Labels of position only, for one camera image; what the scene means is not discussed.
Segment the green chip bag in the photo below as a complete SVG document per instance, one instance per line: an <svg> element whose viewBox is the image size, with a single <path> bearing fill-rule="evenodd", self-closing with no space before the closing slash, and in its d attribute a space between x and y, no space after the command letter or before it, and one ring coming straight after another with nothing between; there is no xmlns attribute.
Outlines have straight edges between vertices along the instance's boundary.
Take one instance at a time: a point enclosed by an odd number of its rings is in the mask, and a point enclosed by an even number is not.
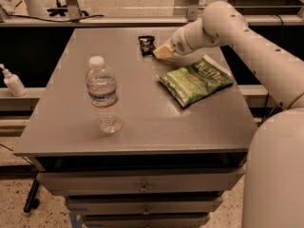
<svg viewBox="0 0 304 228"><path fill-rule="evenodd" d="M167 72L159 79L182 107L233 83L231 73L207 55L190 66Z"/></svg>

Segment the pump dispenser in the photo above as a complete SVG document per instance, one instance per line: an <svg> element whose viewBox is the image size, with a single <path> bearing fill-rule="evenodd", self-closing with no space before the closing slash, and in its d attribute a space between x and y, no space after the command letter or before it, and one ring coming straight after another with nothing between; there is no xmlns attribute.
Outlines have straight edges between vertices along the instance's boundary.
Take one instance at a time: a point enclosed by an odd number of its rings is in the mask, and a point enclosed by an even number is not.
<svg viewBox="0 0 304 228"><path fill-rule="evenodd" d="M15 74L12 74L8 69L5 68L4 65L0 65L2 68L2 72L4 75L4 84L8 87L9 91L13 94L13 96L23 96L27 93L25 86L22 84L19 77Z"/></svg>

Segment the speckled floor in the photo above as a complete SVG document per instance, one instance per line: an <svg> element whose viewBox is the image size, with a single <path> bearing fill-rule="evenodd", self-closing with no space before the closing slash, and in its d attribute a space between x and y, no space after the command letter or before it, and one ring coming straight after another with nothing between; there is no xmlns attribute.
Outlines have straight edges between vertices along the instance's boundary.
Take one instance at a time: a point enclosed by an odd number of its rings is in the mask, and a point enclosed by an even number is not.
<svg viewBox="0 0 304 228"><path fill-rule="evenodd" d="M174 0L79 0L79 4L91 14L102 13L108 16L123 15L170 15ZM20 6L18 14L25 13ZM10 121L0 117L0 143L13 149L27 121ZM7 149L0 147L0 166L27 164L16 158ZM40 205L29 213L23 212L24 204L32 184L32 178L0 175L0 228L69 228L71 227L64 199L53 197L40 186L37 198ZM223 194L224 203L211 214L206 228L238 228L241 221L243 179L233 190Z"/></svg>

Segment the gray tabletop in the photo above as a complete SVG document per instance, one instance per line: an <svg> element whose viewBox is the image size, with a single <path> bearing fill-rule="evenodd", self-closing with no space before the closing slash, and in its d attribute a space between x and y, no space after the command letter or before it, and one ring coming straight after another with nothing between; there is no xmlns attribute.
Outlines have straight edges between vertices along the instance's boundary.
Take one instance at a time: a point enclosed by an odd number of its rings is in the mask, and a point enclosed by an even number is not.
<svg viewBox="0 0 304 228"><path fill-rule="evenodd" d="M14 154L40 157L246 151L257 128L236 83L183 109L156 77L194 63L204 54L228 68L218 47L167 62L142 57L138 36L154 35L158 46L175 29L75 29ZM93 55L104 56L118 78L124 125L111 136L100 134L86 93L87 60Z"/></svg>

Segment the small black package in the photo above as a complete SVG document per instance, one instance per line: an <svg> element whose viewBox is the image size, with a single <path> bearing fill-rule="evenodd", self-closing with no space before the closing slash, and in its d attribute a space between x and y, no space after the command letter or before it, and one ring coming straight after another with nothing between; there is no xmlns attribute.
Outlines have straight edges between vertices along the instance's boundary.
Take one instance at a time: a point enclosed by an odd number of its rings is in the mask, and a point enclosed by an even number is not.
<svg viewBox="0 0 304 228"><path fill-rule="evenodd" d="M147 55L154 56L153 50L155 50L155 46L153 42L155 40L155 37L152 35L143 35L139 36L139 40L141 43L142 57Z"/></svg>

